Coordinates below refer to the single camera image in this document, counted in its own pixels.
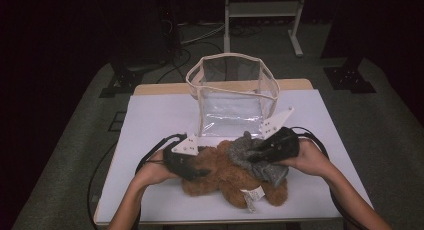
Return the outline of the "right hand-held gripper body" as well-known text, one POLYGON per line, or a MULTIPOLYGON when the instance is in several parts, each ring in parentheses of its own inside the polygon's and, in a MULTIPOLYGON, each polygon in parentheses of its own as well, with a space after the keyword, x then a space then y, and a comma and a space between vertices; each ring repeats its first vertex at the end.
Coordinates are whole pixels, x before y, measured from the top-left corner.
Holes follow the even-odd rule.
POLYGON ((293 107, 266 119, 261 125, 264 142, 260 146, 260 158, 268 162, 296 157, 299 153, 297 134, 285 125, 294 112, 293 107))

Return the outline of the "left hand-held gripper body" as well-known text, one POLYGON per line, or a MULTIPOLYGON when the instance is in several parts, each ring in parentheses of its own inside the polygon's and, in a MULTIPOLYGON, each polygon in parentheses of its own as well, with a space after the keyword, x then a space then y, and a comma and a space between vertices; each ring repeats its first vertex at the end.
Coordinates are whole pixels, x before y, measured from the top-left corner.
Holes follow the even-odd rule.
POLYGON ((192 181, 199 176, 199 171, 188 161, 199 154, 195 135, 177 134, 173 141, 163 150, 163 160, 168 170, 179 177, 192 181))

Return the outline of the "person's left hand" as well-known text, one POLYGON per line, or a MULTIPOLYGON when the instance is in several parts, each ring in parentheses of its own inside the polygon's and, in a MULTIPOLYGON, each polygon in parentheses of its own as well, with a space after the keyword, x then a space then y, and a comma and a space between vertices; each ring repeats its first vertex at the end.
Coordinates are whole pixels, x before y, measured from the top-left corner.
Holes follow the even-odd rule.
POLYGON ((177 175, 168 170, 163 163, 163 151, 159 150, 137 171, 131 184, 141 189, 172 178, 177 178, 177 175))

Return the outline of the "person's right hand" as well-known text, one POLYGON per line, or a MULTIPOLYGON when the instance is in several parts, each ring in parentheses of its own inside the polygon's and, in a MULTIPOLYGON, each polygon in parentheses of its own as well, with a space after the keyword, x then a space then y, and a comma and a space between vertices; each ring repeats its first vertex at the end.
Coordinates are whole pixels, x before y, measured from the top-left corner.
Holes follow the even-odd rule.
POLYGON ((297 157, 281 160, 280 163, 308 175, 320 176, 325 180, 333 179, 337 175, 337 168, 311 140, 301 139, 299 146, 297 157))

